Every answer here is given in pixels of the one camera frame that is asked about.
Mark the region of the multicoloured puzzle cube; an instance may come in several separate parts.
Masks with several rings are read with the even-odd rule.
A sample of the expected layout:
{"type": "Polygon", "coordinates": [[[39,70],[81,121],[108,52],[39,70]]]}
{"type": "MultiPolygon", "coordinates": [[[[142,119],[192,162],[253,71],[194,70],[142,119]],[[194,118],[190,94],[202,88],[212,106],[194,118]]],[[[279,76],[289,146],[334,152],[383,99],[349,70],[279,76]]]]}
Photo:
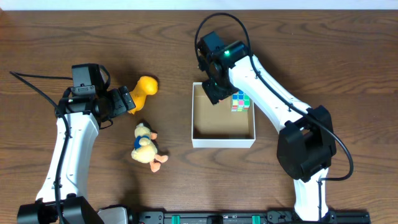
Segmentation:
{"type": "Polygon", "coordinates": [[[239,90],[233,93],[231,96],[231,111],[242,112],[247,111],[250,108],[251,100],[250,97],[243,91],[239,90]]]}

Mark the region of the white cardboard box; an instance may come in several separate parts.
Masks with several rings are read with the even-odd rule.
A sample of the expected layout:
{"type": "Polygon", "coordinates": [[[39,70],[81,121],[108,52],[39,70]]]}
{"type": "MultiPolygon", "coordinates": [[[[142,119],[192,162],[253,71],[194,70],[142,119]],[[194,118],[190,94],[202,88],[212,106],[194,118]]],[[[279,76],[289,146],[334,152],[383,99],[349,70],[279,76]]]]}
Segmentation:
{"type": "Polygon", "coordinates": [[[254,104],[246,111],[231,111],[231,104],[229,97],[212,105],[202,83],[193,83],[191,140],[194,148],[250,148],[254,144],[254,104]]]}

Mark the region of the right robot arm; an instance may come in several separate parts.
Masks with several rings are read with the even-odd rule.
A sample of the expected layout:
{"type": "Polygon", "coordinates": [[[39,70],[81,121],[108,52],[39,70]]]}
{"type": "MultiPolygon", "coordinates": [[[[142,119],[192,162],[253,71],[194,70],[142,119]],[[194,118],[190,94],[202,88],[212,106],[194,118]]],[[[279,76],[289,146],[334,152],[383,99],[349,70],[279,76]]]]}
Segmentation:
{"type": "Polygon", "coordinates": [[[211,32],[197,43],[200,70],[209,79],[202,85],[212,104],[242,91],[269,118],[279,134],[277,159],[294,180],[294,210],[303,221],[321,221],[328,213],[325,188],[318,181],[326,177],[336,144],[329,131],[331,115],[323,106],[311,108],[284,89],[249,56],[241,41],[226,45],[211,32]]]}

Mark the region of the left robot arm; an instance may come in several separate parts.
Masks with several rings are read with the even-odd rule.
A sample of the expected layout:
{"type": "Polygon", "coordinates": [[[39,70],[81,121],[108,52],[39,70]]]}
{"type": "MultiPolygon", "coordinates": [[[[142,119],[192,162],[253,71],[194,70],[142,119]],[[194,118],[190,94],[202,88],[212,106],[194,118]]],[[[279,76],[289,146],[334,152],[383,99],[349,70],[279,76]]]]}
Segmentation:
{"type": "Polygon", "coordinates": [[[126,207],[97,212],[87,201],[87,181],[93,145],[102,123],[135,108],[126,86],[109,89],[104,66],[72,66],[73,85],[55,108],[57,140],[45,182],[32,204],[21,205],[18,223],[131,223],[126,207]]]}

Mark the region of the orange rubber dinosaur toy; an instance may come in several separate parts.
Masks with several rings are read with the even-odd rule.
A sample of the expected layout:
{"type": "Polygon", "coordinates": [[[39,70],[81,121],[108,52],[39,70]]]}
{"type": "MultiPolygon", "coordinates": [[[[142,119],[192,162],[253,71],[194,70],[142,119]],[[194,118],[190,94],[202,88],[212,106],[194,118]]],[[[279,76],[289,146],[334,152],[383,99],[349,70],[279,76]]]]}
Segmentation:
{"type": "Polygon", "coordinates": [[[136,107],[129,110],[128,113],[135,114],[143,109],[147,96],[156,94],[158,89],[158,81],[155,78],[150,76],[140,77],[133,91],[129,92],[136,107]]]}

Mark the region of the yellow plush duck toy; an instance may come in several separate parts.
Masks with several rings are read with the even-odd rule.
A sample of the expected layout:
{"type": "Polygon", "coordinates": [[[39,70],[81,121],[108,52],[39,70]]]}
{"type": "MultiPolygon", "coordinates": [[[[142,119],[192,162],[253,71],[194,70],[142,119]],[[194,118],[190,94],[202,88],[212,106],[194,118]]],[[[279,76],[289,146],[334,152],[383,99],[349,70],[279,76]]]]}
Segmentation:
{"type": "Polygon", "coordinates": [[[160,155],[154,140],[157,133],[152,132],[144,123],[139,123],[134,130],[134,148],[131,157],[143,164],[149,164],[153,173],[157,172],[161,165],[168,161],[168,155],[160,155]]]}

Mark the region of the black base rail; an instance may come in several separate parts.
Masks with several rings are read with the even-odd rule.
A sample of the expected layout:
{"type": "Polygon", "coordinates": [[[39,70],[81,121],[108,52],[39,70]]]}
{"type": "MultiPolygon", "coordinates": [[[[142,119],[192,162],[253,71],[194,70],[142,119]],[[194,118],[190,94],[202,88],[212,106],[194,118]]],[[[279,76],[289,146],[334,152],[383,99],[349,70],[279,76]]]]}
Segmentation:
{"type": "MultiPolygon", "coordinates": [[[[132,216],[136,224],[305,224],[306,221],[290,210],[271,210],[265,213],[170,213],[141,212],[132,216]]],[[[319,223],[371,224],[368,212],[330,211],[319,223]]]]}

